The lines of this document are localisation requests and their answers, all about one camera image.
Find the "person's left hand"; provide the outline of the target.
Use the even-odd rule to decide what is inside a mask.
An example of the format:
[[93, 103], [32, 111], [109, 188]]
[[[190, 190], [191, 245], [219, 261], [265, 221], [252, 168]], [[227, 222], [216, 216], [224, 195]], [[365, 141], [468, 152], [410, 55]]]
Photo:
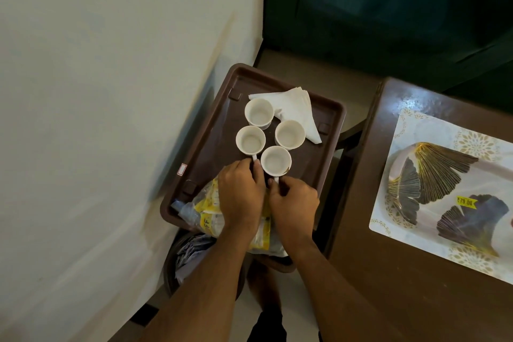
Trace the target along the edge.
[[225, 219], [224, 229], [251, 240], [259, 227], [266, 186], [220, 185], [220, 173], [217, 180], [220, 209]]

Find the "crumpled paper waste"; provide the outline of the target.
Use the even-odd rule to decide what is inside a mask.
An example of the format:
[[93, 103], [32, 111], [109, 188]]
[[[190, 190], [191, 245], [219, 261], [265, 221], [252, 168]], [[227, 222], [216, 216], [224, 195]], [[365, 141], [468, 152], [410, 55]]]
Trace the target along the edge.
[[179, 285], [182, 285], [196, 269], [215, 242], [215, 237], [204, 233], [195, 234], [185, 240], [176, 254], [175, 261], [175, 279]]

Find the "leaf print placemat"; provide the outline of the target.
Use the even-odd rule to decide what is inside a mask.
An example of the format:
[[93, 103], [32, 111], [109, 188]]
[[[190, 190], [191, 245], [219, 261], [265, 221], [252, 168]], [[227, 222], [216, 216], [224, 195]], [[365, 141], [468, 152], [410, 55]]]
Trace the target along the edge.
[[402, 108], [369, 229], [513, 285], [513, 142]]

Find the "person's left forearm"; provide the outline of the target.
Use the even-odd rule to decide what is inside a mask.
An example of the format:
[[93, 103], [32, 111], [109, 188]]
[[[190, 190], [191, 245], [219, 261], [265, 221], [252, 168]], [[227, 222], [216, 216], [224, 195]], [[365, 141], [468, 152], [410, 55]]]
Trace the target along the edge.
[[228, 342], [240, 269], [253, 236], [248, 227], [226, 225], [138, 342]]

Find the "dark brown wooden table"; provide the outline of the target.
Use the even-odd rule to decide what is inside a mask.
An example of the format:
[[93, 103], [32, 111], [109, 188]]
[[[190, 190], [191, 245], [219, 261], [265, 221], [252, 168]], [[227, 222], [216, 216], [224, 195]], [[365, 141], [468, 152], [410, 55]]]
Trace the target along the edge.
[[341, 134], [343, 151], [318, 224], [328, 260], [407, 342], [513, 342], [513, 285], [369, 228], [403, 108], [513, 143], [513, 115], [394, 78], [367, 119]]

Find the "dark green sofa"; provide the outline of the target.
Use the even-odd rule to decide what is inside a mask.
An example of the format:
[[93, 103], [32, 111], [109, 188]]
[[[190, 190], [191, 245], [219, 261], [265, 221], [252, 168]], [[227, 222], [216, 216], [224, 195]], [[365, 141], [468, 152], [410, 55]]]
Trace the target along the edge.
[[513, 0], [264, 0], [263, 36], [513, 114]]

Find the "person's right hand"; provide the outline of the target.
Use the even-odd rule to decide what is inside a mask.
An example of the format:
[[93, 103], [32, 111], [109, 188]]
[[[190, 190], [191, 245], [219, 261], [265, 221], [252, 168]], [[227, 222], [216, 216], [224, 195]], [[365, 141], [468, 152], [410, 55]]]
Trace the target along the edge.
[[[270, 178], [268, 183], [276, 183]], [[312, 241], [315, 214], [319, 205], [317, 190], [304, 181], [283, 176], [279, 180], [281, 206], [271, 211], [280, 241], [292, 254]]]

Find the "person's leg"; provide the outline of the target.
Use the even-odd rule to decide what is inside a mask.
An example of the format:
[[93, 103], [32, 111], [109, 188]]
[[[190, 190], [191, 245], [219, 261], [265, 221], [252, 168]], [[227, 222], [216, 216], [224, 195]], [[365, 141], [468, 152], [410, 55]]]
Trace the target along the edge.
[[253, 298], [262, 311], [273, 310], [281, 313], [279, 287], [269, 267], [254, 259], [249, 266], [246, 280]]

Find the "person's black shorts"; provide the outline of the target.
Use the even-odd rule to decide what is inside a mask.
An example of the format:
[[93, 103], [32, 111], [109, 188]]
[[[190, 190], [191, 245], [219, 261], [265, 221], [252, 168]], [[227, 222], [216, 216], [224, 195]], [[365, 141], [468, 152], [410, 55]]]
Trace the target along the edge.
[[266, 308], [253, 326], [247, 342], [286, 342], [283, 314], [279, 308]]

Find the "brown plastic tray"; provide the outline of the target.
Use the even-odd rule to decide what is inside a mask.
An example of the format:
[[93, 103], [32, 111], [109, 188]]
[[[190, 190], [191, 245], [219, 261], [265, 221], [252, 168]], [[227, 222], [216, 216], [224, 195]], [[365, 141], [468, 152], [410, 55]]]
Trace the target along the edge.
[[[224, 165], [245, 158], [235, 145], [235, 137], [239, 129], [248, 125], [244, 109], [250, 94], [286, 92], [292, 88], [293, 85], [246, 64], [235, 64], [229, 69], [189, 152], [172, 176], [160, 207], [164, 221], [196, 231], [179, 217], [171, 204], [176, 200], [190, 202]], [[300, 178], [320, 195], [347, 111], [336, 100], [308, 93], [322, 143], [313, 144], [307, 140], [293, 150], [289, 176]]]

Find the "white cup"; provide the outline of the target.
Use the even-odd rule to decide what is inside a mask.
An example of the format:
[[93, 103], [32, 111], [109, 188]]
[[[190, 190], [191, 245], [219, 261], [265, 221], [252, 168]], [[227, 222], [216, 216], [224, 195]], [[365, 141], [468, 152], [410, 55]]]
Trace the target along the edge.
[[249, 125], [264, 131], [271, 125], [274, 109], [268, 100], [256, 98], [247, 103], [244, 114]]
[[299, 148], [305, 141], [304, 127], [296, 120], [285, 120], [275, 128], [274, 140], [279, 145], [291, 151]]
[[256, 161], [257, 155], [265, 148], [266, 136], [259, 127], [248, 125], [237, 132], [235, 143], [244, 155], [250, 156], [253, 161]]
[[275, 145], [262, 152], [260, 163], [263, 171], [272, 177], [276, 183], [279, 183], [279, 178], [290, 171], [292, 157], [285, 148]]

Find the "dark waste bin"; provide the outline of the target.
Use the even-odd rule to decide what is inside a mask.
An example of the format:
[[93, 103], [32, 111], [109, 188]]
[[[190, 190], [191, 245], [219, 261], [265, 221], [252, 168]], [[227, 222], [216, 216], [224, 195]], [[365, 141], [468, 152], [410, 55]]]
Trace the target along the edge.
[[164, 273], [164, 287], [165, 287], [165, 290], [169, 297], [171, 297], [176, 292], [176, 290], [180, 287], [177, 280], [175, 279], [176, 254], [177, 254], [179, 248], [181, 247], [181, 245], [184, 244], [185, 240], [189, 237], [192, 237], [195, 234], [198, 234], [198, 233], [190, 232], [185, 229], [179, 229], [179, 231], [173, 241], [173, 244], [168, 252], [168, 255], [166, 257], [164, 267], [163, 267], [163, 273]]

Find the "white paper napkins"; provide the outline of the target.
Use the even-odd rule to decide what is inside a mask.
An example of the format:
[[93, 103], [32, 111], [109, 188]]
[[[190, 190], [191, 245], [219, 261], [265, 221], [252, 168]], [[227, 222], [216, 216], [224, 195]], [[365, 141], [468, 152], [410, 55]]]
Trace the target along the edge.
[[322, 140], [313, 118], [309, 93], [301, 87], [292, 88], [286, 92], [267, 92], [250, 94], [249, 100], [265, 99], [271, 103], [274, 116], [280, 121], [295, 120], [300, 123], [306, 133], [306, 139], [314, 144]]

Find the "person's right forearm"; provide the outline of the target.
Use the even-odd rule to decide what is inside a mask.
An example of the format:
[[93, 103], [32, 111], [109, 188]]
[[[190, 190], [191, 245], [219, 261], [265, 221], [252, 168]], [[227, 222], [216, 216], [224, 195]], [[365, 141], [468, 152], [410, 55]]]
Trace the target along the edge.
[[406, 342], [340, 274], [311, 237], [283, 241], [308, 291], [322, 342]]

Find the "yellow and clear plastic packet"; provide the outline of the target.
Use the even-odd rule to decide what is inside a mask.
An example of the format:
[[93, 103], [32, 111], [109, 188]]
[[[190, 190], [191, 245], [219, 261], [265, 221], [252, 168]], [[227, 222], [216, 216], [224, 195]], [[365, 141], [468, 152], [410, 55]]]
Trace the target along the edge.
[[[266, 191], [259, 228], [249, 245], [248, 252], [286, 257], [288, 254], [280, 242], [273, 218], [271, 217], [268, 194], [269, 192]], [[171, 209], [177, 212], [178, 216], [189, 226], [215, 238], [221, 234], [225, 224], [224, 216], [220, 209], [217, 178], [207, 183], [192, 201], [188, 203], [179, 200], [173, 201]]]

